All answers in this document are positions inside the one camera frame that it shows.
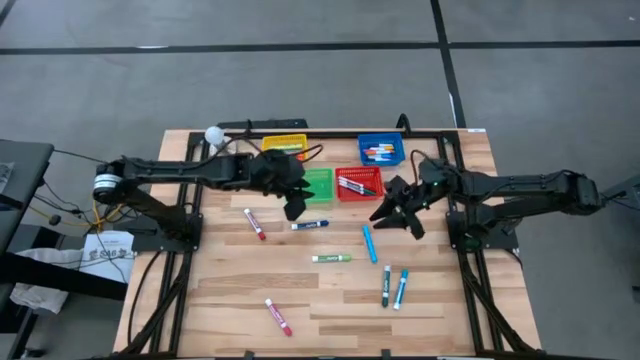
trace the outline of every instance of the red basket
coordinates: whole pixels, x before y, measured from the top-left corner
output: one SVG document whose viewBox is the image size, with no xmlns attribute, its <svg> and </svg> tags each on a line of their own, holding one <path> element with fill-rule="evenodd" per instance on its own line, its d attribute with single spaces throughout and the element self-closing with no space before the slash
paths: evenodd
<svg viewBox="0 0 640 360">
<path fill-rule="evenodd" d="M 337 168 L 336 186 L 338 199 L 340 201 L 364 201 L 376 200 L 384 195 L 382 188 L 382 177 L 380 176 L 380 168 L 377 166 L 360 166 L 351 168 Z M 349 180 L 353 180 L 364 185 L 365 188 L 375 191 L 375 196 L 360 195 L 355 191 L 343 188 L 338 184 L 338 177 L 343 176 Z"/>
</svg>

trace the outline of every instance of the white ball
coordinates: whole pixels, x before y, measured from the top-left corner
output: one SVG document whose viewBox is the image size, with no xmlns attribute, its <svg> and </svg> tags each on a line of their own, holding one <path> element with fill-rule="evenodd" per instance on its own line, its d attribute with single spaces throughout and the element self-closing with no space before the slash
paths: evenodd
<svg viewBox="0 0 640 360">
<path fill-rule="evenodd" d="M 212 126 L 204 132 L 204 138 L 211 145 L 220 145 L 224 142 L 224 130 L 217 126 Z"/>
</svg>

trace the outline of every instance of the yellow cable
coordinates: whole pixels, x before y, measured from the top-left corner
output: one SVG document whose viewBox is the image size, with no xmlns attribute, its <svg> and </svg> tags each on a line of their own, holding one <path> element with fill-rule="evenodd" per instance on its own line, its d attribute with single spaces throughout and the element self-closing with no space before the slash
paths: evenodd
<svg viewBox="0 0 640 360">
<path fill-rule="evenodd" d="M 36 214 L 44 217 L 47 220 L 51 220 L 51 216 L 46 214 L 45 212 L 38 210 L 36 208 L 34 208 L 33 206 L 29 206 L 29 208 L 31 210 L 33 210 L 33 212 L 35 212 Z M 104 218 L 100 218 L 100 215 L 98 214 L 98 207 L 96 205 L 96 202 L 93 202 L 93 213 L 96 215 L 96 221 L 94 222 L 88 222 L 86 224 L 79 224 L 79 223 L 72 223 L 72 222 L 68 222 L 68 221 L 60 221 L 60 223 L 64 224 L 64 225 L 68 225 L 68 226 L 96 226 L 98 232 L 102 232 L 102 224 L 105 221 L 111 220 L 116 214 L 118 214 L 118 211 L 120 211 L 120 209 L 122 208 L 122 204 L 118 205 L 118 207 L 115 208 L 115 210 L 113 210 L 111 213 L 109 213 L 109 215 L 107 215 Z"/>
<path fill-rule="evenodd" d="M 42 211 L 40 211 L 40 210 L 38 210 L 38 209 L 34 208 L 33 206 L 29 206 L 29 208 L 30 208 L 31 210 L 33 210 L 33 212 L 35 212 L 36 214 L 38 214 L 38 215 L 40 215 L 40 216 L 44 217 L 45 219 L 47 219 L 47 220 L 51 220 L 51 216 L 49 216 L 49 215 L 45 214 L 44 212 L 42 212 Z M 60 222 L 61 222 L 62 224 L 69 225 L 69 226 L 89 226 L 89 224 L 70 223 L 70 222 L 67 222 L 67 221 L 60 221 Z"/>
</svg>

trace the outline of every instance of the green basket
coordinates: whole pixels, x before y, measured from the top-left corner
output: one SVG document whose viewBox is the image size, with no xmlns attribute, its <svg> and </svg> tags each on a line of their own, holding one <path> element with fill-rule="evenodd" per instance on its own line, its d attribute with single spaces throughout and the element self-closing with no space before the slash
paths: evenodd
<svg viewBox="0 0 640 360">
<path fill-rule="evenodd" d="M 304 179 L 311 186 L 305 190 L 315 195 L 305 200 L 307 204 L 325 203 L 333 200 L 333 169 L 309 169 L 305 170 Z"/>
</svg>

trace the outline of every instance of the blue basket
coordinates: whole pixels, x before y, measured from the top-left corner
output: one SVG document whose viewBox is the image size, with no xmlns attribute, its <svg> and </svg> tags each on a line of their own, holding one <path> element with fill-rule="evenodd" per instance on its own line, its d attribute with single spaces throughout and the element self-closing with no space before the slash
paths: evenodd
<svg viewBox="0 0 640 360">
<path fill-rule="evenodd" d="M 392 144 L 394 153 L 389 160 L 379 161 L 371 160 L 365 154 L 365 150 L 376 147 L 379 144 Z M 400 133 L 380 133 L 365 134 L 358 136 L 358 151 L 360 151 L 360 160 L 362 165 L 391 166 L 398 165 L 404 161 L 404 146 L 402 145 L 402 136 Z"/>
</svg>

